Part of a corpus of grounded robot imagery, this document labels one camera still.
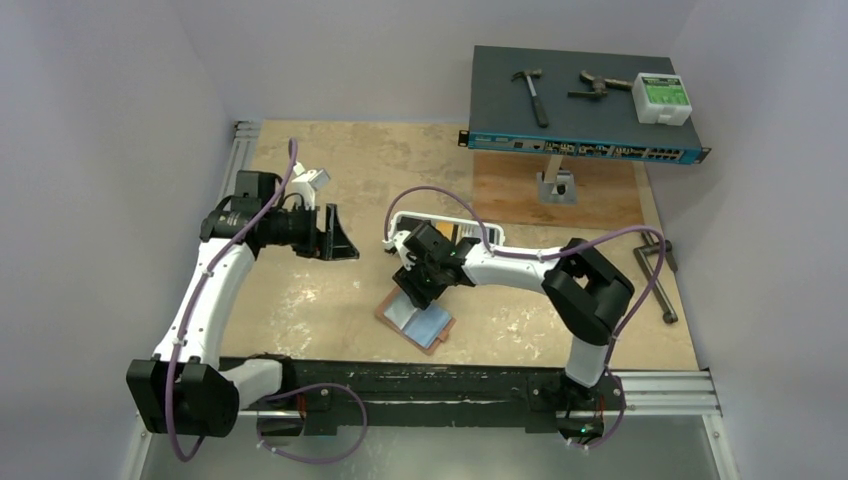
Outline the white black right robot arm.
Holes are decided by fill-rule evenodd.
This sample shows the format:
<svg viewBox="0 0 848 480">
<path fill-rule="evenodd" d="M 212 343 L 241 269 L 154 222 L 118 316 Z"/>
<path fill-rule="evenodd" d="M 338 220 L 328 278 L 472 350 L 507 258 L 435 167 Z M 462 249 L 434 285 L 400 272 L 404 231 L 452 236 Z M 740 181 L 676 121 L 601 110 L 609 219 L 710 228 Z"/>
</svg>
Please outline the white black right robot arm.
<svg viewBox="0 0 848 480">
<path fill-rule="evenodd" d="M 564 399 L 584 407 L 601 391 L 613 333 L 634 295 L 631 281 L 588 241 L 561 248 L 496 246 L 476 236 L 451 239 L 427 222 L 383 243 L 400 268 L 393 280 L 412 305 L 426 309 L 447 288 L 503 286 L 548 298 L 572 335 L 561 381 Z"/>
</svg>

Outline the tan leather card holder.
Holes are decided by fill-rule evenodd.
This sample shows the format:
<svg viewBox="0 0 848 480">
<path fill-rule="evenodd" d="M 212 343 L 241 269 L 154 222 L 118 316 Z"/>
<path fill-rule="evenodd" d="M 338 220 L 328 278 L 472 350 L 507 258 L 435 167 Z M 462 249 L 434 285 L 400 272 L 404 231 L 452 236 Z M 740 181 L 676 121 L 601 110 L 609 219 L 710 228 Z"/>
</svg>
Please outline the tan leather card holder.
<svg viewBox="0 0 848 480">
<path fill-rule="evenodd" d="M 374 316 L 427 356 L 448 341 L 456 324 L 454 316 L 436 303 L 426 309 L 415 307 L 399 287 L 378 304 Z"/>
</svg>

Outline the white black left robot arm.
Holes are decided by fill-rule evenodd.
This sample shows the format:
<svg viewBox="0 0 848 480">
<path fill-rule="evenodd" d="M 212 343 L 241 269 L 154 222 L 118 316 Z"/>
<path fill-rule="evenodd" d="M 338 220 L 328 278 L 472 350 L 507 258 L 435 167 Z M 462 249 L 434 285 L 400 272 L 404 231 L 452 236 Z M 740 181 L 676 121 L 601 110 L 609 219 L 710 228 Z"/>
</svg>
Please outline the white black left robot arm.
<svg viewBox="0 0 848 480">
<path fill-rule="evenodd" d="M 241 285 L 260 251 L 289 246 L 302 258 L 353 260 L 337 206 L 316 204 L 325 169 L 296 165 L 290 180 L 240 170 L 234 190 L 201 223 L 195 270 L 179 310 L 148 359 L 130 363 L 126 381 L 146 429 L 156 434 L 225 437 L 237 414 L 263 399 L 284 409 L 298 382 L 281 359 L 259 356 L 221 370 L 221 345 Z"/>
</svg>

